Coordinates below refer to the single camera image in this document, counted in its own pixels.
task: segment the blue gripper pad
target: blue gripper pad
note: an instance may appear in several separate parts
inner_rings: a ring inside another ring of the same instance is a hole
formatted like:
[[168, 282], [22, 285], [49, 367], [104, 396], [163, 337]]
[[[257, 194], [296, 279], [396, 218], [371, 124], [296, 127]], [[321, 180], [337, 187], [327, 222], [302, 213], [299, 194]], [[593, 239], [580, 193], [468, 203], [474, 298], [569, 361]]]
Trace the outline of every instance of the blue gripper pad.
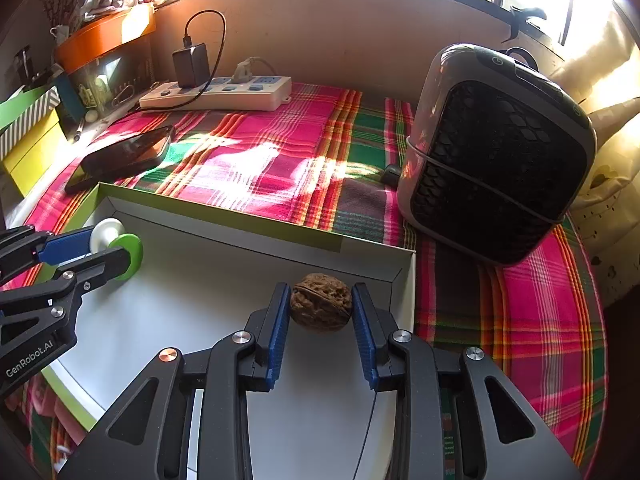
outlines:
[[351, 289], [351, 303], [353, 305], [351, 319], [353, 320], [353, 330], [356, 333], [362, 371], [364, 372], [364, 378], [369, 382], [370, 388], [375, 390], [378, 386], [376, 348], [373, 345], [371, 329], [369, 328], [367, 317], [364, 314], [362, 300], [360, 299], [360, 295], [355, 287]]
[[91, 229], [82, 229], [67, 236], [52, 238], [38, 253], [38, 259], [43, 264], [57, 265], [89, 254], [91, 232]]
[[280, 376], [282, 357], [284, 355], [284, 343], [287, 341], [287, 330], [289, 330], [289, 303], [291, 300], [291, 289], [286, 285], [280, 298], [278, 315], [273, 326], [271, 339], [269, 341], [269, 359], [265, 382], [270, 390]]

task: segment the yellow box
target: yellow box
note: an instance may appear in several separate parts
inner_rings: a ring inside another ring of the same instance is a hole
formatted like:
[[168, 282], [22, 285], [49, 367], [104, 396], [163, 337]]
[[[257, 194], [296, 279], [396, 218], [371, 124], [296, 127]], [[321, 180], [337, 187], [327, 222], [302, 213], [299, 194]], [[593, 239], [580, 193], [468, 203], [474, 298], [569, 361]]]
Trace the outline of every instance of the yellow box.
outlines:
[[26, 196], [68, 146], [54, 108], [20, 139], [2, 160], [2, 165], [22, 196]]

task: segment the power strip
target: power strip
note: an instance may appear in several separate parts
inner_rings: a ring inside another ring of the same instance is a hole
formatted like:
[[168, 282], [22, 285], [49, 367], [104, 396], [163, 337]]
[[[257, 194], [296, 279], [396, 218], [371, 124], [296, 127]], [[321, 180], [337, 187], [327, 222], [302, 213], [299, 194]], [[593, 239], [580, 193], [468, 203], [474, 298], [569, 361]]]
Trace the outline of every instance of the power strip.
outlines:
[[[192, 99], [197, 88], [180, 88], [178, 83], [164, 83], [140, 98], [141, 108], [164, 108]], [[291, 101], [291, 78], [254, 76], [247, 83], [234, 84], [230, 77], [212, 79], [205, 92], [193, 103], [178, 110], [264, 110], [273, 111]]]

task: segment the plaid tablecloth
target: plaid tablecloth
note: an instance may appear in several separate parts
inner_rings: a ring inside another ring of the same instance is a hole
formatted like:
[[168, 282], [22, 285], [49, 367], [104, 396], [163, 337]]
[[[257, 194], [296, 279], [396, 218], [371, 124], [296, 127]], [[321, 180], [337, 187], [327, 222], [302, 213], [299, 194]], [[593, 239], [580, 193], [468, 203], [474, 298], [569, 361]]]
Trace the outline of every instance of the plaid tablecloth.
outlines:
[[[139, 114], [95, 144], [174, 124], [177, 138], [164, 163], [121, 186], [415, 248], [415, 332], [441, 348], [473, 345], [489, 352], [586, 476], [606, 403], [606, 344], [575, 230], [567, 219], [509, 269], [418, 234], [402, 220], [395, 192], [380, 184], [383, 168], [402, 162], [412, 119], [407, 103], [297, 84], [290, 104], [274, 112]], [[78, 163], [60, 174], [28, 223], [53, 232], [64, 227], [84, 197], [63, 190]], [[33, 283], [35, 275], [31, 270], [8, 286]], [[31, 421], [31, 455], [50, 453], [52, 460], [34, 459], [52, 476], [48, 464], [60, 458], [56, 444], [74, 444], [55, 417], [40, 420], [32, 389], [33, 381], [14, 404]], [[447, 460], [448, 477], [452, 464]]]

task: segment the black mesh grille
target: black mesh grille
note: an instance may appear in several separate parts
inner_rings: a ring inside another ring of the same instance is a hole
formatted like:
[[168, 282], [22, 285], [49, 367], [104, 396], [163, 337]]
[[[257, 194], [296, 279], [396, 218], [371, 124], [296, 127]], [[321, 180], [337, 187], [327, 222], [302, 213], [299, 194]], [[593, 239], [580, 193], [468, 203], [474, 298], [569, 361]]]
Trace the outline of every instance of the black mesh grille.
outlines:
[[523, 259], [551, 228], [494, 192], [428, 161], [411, 209], [427, 229], [504, 265]]
[[478, 81], [460, 83], [449, 93], [429, 155], [553, 220], [568, 206], [587, 167], [586, 153], [573, 137]]

